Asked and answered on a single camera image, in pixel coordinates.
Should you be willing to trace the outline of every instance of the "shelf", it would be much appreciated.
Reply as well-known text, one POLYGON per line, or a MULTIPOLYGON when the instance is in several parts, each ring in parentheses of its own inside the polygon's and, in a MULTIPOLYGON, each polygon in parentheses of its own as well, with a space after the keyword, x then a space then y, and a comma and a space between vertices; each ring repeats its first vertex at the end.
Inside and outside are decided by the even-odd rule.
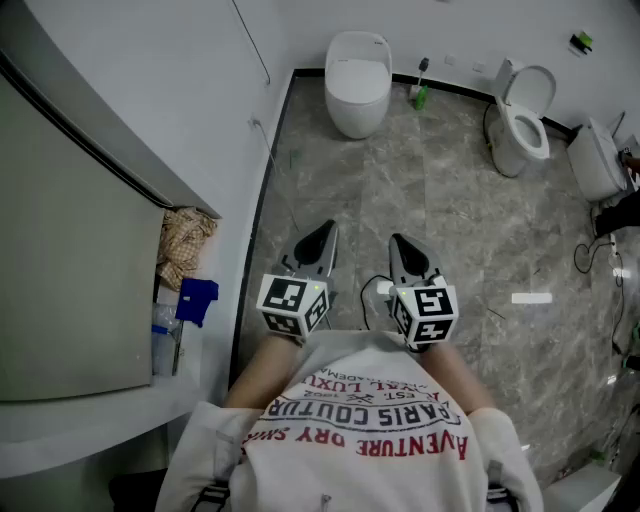
POLYGON ((85 397, 0 404, 0 478, 87 457, 183 414, 198 400, 186 378, 85 397))

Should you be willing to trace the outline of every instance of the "white cable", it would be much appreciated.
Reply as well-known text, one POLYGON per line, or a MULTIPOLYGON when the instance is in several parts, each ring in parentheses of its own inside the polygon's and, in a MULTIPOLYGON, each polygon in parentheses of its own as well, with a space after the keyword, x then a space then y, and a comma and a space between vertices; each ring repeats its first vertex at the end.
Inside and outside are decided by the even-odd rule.
MULTIPOLYGON (((271 164, 273 165, 273 168, 276 171, 276 173, 280 173, 280 175, 284 177, 284 173, 282 173, 282 171, 280 171, 280 169, 278 168, 278 166, 276 164, 276 159, 273 158, 273 153, 271 152, 271 147, 269 146, 269 140, 267 139, 267 134, 264 131, 262 123, 260 122, 259 119, 256 119, 255 117, 252 117, 251 118, 251 124, 253 126, 257 126, 257 127, 260 128, 260 131, 262 132, 262 138, 264 139, 264 144, 265 144, 265 146, 267 146, 267 151, 269 152, 269 157, 271 158, 271 164)), ((300 231, 300 228, 298 227, 298 223, 296 222, 296 217, 293 214, 293 208, 291 208, 291 205, 289 204, 289 201, 287 201, 287 198, 284 196, 284 194, 280 193, 280 195, 282 196, 282 200, 283 200, 284 204, 287 206, 287 209, 289 210, 289 215, 291 215, 291 220, 293 222, 293 226, 296 228, 296 231, 300 231)))

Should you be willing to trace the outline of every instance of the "black cable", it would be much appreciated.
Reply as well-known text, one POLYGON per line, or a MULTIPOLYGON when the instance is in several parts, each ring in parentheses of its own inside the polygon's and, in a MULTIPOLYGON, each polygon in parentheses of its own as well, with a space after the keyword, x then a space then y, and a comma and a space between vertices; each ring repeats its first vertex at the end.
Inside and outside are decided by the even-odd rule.
POLYGON ((489 107, 491 107, 491 105, 493 105, 493 103, 489 103, 487 105, 487 108, 484 109, 484 114, 482 116, 482 134, 484 135, 484 142, 487 144, 487 146, 489 145, 489 134, 487 133, 487 112, 489 112, 489 107))
MULTIPOLYGON (((591 244, 589 246, 587 246, 586 244, 578 244, 576 245, 575 250, 573 251, 573 265, 576 267, 576 270, 578 272, 580 272, 581 274, 588 274, 591 271, 591 267, 593 266, 593 261, 596 257, 596 253, 598 252, 598 249, 600 249, 601 247, 607 247, 609 245, 614 245, 613 242, 605 242, 603 244, 599 244, 596 246, 596 249, 593 251, 593 254, 591 255, 591 260, 589 261, 589 266, 586 269, 581 269, 578 266, 578 262, 576 260, 576 255, 578 254, 578 249, 580 247, 584 247, 587 250, 587 254, 589 254, 591 252, 591 248, 594 246, 594 244, 598 241, 598 239, 596 238, 593 242, 591 242, 591 244)), ((622 350, 620 349, 620 346, 615 342, 615 336, 616 336, 616 332, 618 331, 618 327, 620 326, 620 322, 622 322, 622 317, 624 316, 624 277, 622 276, 622 272, 624 270, 624 264, 622 262, 622 255, 616 251, 616 256, 618 257, 618 259, 620 260, 620 273, 616 274, 616 286, 618 288, 620 288, 620 302, 622 305, 622 310, 620 311, 620 317, 618 318, 615 326, 613 327, 613 331, 611 332, 611 348, 613 349, 613 351, 618 354, 618 355, 622 355, 622 350)))
POLYGON ((600 244, 596 247, 596 250, 593 251, 593 254, 591 255, 591 261, 589 261, 589 266, 587 267, 586 270, 582 270, 579 266, 578 266, 578 262, 576 261, 576 255, 578 254, 578 249, 580 247, 584 247, 587 250, 587 254, 589 254, 591 252, 591 248, 593 247, 593 245, 598 241, 598 239, 596 238, 593 242, 591 242, 591 245, 587 246, 587 244, 578 244, 576 245, 575 250, 573 251, 573 265, 574 267, 576 267, 576 270, 578 272, 580 272, 581 274, 588 274, 591 271, 591 267, 593 266, 593 260, 596 257, 596 253, 598 252, 598 249, 600 249, 600 247, 607 247, 609 245, 613 245, 612 242, 606 242, 604 244, 600 244))
POLYGON ((612 448, 615 448, 615 455, 613 460, 611 461, 611 465, 613 464, 613 462, 615 461, 615 459, 618 456, 618 448, 620 446, 620 441, 622 440, 622 435, 624 434, 624 429, 627 428, 627 424, 629 423, 629 420, 633 417, 634 414, 636 414, 638 411, 640 410, 640 404, 636 404, 631 408, 631 412, 629 412, 629 415, 627 416, 627 419, 625 420, 625 422, 622 424, 622 428, 620 429, 620 433, 618 434, 618 437, 616 437, 616 440, 613 442, 613 444, 611 445, 612 448))
POLYGON ((620 350, 620 346, 615 342, 616 331, 618 330, 618 326, 620 322, 622 322, 622 317, 624 316, 624 277, 622 275, 622 271, 624 269, 624 264, 622 263, 622 255, 616 251, 616 256, 620 259, 620 274, 616 275, 616 286, 620 288, 620 302, 622 303, 622 308, 620 309, 620 318, 616 322, 616 325, 613 327, 613 331, 611 332, 611 346, 613 347, 613 351, 619 356, 622 355, 622 350, 620 350))
POLYGON ((271 75, 269 74, 269 70, 267 69, 267 66, 265 65, 264 61, 262 60, 262 55, 260 55, 260 52, 258 51, 258 47, 256 46, 256 43, 253 40, 253 37, 251 37, 251 32, 249 32, 249 29, 247 28, 247 24, 244 22, 244 18, 242 17, 242 14, 240 14, 240 9, 238 9, 238 5, 236 4, 236 0, 231 0, 231 3, 236 8, 236 12, 238 13, 238 16, 240 17, 240 21, 242 22, 242 26, 244 27, 245 31, 247 32, 247 35, 249 36, 249 39, 251 39, 251 44, 253 45, 253 47, 256 50, 256 53, 258 54, 258 58, 260 59, 260 63, 262 64, 262 67, 264 68, 264 72, 267 74, 267 85, 271 85, 271 75))
POLYGON ((373 281, 376 277, 379 277, 381 279, 386 279, 387 281, 391 281, 391 279, 389 279, 387 276, 383 276, 382 274, 376 274, 375 276, 373 276, 371 279, 369 279, 366 283, 364 283, 364 286, 362 287, 362 289, 360 290, 360 303, 362 304, 362 316, 364 317, 364 325, 367 326, 367 330, 370 331, 371 327, 369 327, 369 322, 367 322, 367 308, 365 308, 364 306, 364 290, 365 288, 369 285, 369 283, 371 281, 373 281))
POLYGON ((613 130, 613 133, 611 134, 611 138, 614 138, 616 136, 616 133, 618 133, 618 130, 620 129, 620 125, 622 124, 622 121, 624 121, 624 117, 627 115, 627 111, 623 110, 622 114, 620 114, 620 120, 618 121, 618 124, 616 125, 615 130, 613 130))
MULTIPOLYGON (((487 105, 487 108, 484 109, 484 114, 482 115, 482 135, 484 135, 484 142, 487 145, 488 148, 491 147, 491 142, 489 142, 489 133, 487 132, 487 112, 489 112, 489 108, 491 107, 491 105, 494 105, 494 103, 489 103, 487 105)), ((496 166, 496 163, 493 161, 493 155, 491 158, 491 163, 493 163, 493 168, 496 170, 496 172, 500 175, 503 176, 505 178, 517 178, 518 176, 507 176, 506 174, 503 174, 500 172, 500 169, 498 169, 498 167, 496 166)))

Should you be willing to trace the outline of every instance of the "cable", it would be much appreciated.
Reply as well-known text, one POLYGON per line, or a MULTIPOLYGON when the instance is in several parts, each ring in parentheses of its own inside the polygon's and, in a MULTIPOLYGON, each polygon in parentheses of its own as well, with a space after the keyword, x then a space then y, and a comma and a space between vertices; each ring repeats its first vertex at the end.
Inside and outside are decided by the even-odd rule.
MULTIPOLYGON (((591 244, 589 246, 587 246, 586 244, 578 244, 578 245, 576 245, 576 248, 573 251, 573 265, 576 267, 576 270, 578 272, 580 272, 581 274, 588 274, 591 271, 591 267, 593 266, 593 261, 595 260, 596 253, 598 252, 598 249, 600 249, 601 247, 607 247, 609 245, 615 245, 612 242, 605 242, 605 243, 597 245, 595 250, 593 251, 593 254, 591 255, 591 259, 589 261, 589 266, 586 269, 581 269, 578 266, 578 262, 576 260, 576 255, 578 254, 578 249, 580 247, 584 247, 587 250, 587 254, 589 254, 589 253, 591 253, 591 248, 594 246, 594 244, 597 241, 598 241, 598 239, 596 238, 593 242, 591 242, 591 244)), ((611 348, 613 349, 613 351, 616 354, 622 355, 622 350, 620 349, 620 346, 616 343, 615 336, 616 336, 616 332, 618 331, 618 327, 620 326, 620 323, 622 322, 622 317, 624 316, 624 277, 622 275, 623 274, 623 270, 624 270, 624 264, 622 262, 622 255, 618 251, 616 251, 616 256, 620 260, 620 272, 619 273, 616 272, 616 286, 618 288, 620 288, 620 300, 618 301, 618 305, 616 305, 615 309, 613 310, 612 317, 611 317, 612 324, 613 324, 613 321, 614 321, 615 316, 616 316, 616 312, 618 311, 618 307, 620 306, 620 304, 622 304, 622 309, 620 311, 620 317, 616 321, 616 324, 613 326, 613 329, 611 331, 611 348)))
MULTIPOLYGON (((267 146, 267 151, 269 152, 269 158, 271 159, 271 164, 273 165, 273 168, 277 173, 280 173, 280 175, 284 176, 284 173, 280 171, 280 169, 278 168, 278 165, 276 164, 276 159, 273 158, 273 152, 271 151, 271 146, 269 145, 269 140, 267 139, 267 134, 264 131, 264 127, 262 126, 262 123, 260 122, 259 119, 252 117, 251 124, 253 126, 257 126, 260 128, 260 131, 262 132, 262 138, 264 139, 265 146, 267 146)), ((300 227, 296 222, 296 216, 293 214, 293 208, 289 204, 289 201, 287 201, 287 198, 284 196, 284 194, 280 194, 280 195, 282 196, 282 200, 284 204, 287 206, 287 209, 289 210, 289 215, 291 215, 291 221, 293 222, 293 226, 296 228, 296 231, 300 231, 300 227)))
POLYGON ((258 47, 256 46, 256 43, 253 40, 253 37, 251 37, 251 32, 249 32, 249 29, 247 28, 247 24, 244 22, 244 18, 242 17, 242 14, 240 14, 240 9, 238 9, 238 5, 236 4, 236 0, 231 0, 231 3, 236 8, 236 12, 238 13, 238 16, 240 17, 240 21, 242 22, 242 26, 244 27, 245 31, 247 32, 247 35, 249 36, 249 39, 251 39, 251 44, 253 45, 253 47, 256 50, 256 53, 258 54, 258 58, 260 59, 260 63, 262 64, 262 67, 264 68, 264 72, 267 74, 267 85, 271 85, 271 75, 269 74, 269 70, 267 69, 267 66, 264 64, 264 61, 262 60, 262 55, 260 55, 260 52, 258 51, 258 47))
POLYGON ((591 252, 591 248, 593 247, 593 245, 598 241, 598 239, 596 238, 593 242, 591 242, 591 244, 589 246, 587 246, 587 244, 578 244, 576 245, 575 250, 573 251, 573 265, 574 267, 576 267, 576 270, 578 272, 580 272, 581 274, 588 274, 591 271, 591 267, 593 266, 593 260, 596 257, 596 253, 598 252, 598 249, 600 249, 601 247, 607 247, 609 245, 613 245, 613 243, 611 242, 605 242, 603 244, 600 244, 596 247, 596 250, 593 251, 593 255, 591 256, 591 261, 589 261, 589 266, 586 268, 586 270, 581 269, 578 266, 578 262, 576 261, 576 255, 578 254, 578 249, 580 247, 584 247, 587 250, 587 254, 589 254, 591 252))
MULTIPOLYGON (((484 135, 484 142, 486 143, 487 147, 489 148, 489 150, 491 150, 491 142, 489 142, 489 133, 487 132, 487 112, 489 112, 489 108, 491 108, 491 105, 494 105, 494 103, 489 103, 487 105, 487 108, 484 109, 484 114, 482 115, 482 135, 484 135)), ((496 170, 496 172, 500 175, 503 176, 505 178, 517 178, 518 176, 507 176, 506 174, 503 174, 500 172, 500 169, 498 169, 498 167, 496 166, 496 163, 493 161, 493 155, 491 158, 491 163, 493 164, 493 168, 496 170)))
MULTIPOLYGON (((616 251, 616 256, 620 260, 620 273, 616 275, 616 286, 620 288, 620 302, 622 303, 622 309, 620 310, 620 318, 618 318, 618 321, 616 322, 616 325, 611 332, 611 346, 613 347, 613 351, 621 356, 622 350, 620 350, 620 346, 615 342, 615 336, 616 332, 618 331, 618 327, 620 326, 620 322, 622 322, 622 317, 624 316, 624 277, 622 275, 624 264, 622 263, 622 255, 618 251, 616 251)), ((617 310, 618 308, 616 306, 616 309, 613 310, 612 318, 615 318, 617 310)))
POLYGON ((609 463, 609 467, 610 468, 613 466, 613 464, 615 463, 616 459, 618 458, 618 455, 620 454, 620 441, 622 440, 622 436, 624 435, 624 430, 625 430, 625 428, 627 428, 627 424, 629 423, 629 420, 631 419, 631 417, 634 414, 636 414, 639 410, 640 410, 640 404, 636 404, 631 408, 631 412, 629 412, 629 415, 627 416, 627 419, 622 424, 622 428, 620 429, 620 431, 618 433, 618 436, 616 437, 615 441, 611 445, 611 448, 614 449, 614 452, 613 452, 614 455, 611 458, 611 462, 609 463))
POLYGON ((624 117, 627 115, 627 111, 623 110, 622 114, 620 114, 620 119, 618 120, 618 124, 616 125, 615 129, 613 130, 613 133, 611 134, 611 138, 613 139, 616 134, 618 133, 618 130, 620 129, 620 125, 622 124, 622 121, 624 121, 624 117))
POLYGON ((380 279, 386 279, 387 281, 391 281, 391 279, 389 279, 387 276, 383 276, 382 274, 376 274, 375 276, 373 276, 371 279, 369 279, 366 283, 364 283, 364 286, 362 287, 362 289, 360 290, 360 303, 362 304, 362 316, 364 317, 364 325, 367 326, 367 330, 370 331, 371 327, 369 327, 369 322, 367 322, 367 308, 364 306, 364 290, 365 288, 369 285, 369 283, 371 281, 373 281, 376 277, 379 277, 380 279))
POLYGON ((482 116, 482 135, 484 135, 484 141, 489 145, 489 134, 487 133, 487 112, 489 112, 489 107, 491 107, 493 103, 489 103, 487 108, 484 109, 484 114, 482 116))

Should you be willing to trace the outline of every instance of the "fiducial marker cube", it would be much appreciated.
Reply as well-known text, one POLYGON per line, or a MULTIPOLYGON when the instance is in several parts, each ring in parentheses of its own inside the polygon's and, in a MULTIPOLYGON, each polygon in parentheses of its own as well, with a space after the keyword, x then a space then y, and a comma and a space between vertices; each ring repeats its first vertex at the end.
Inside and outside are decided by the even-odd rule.
POLYGON ((396 287, 395 293, 391 313, 411 350, 449 341, 458 321, 453 286, 396 287))
POLYGON ((304 341, 329 310, 327 284, 265 274, 256 307, 270 331, 304 341))

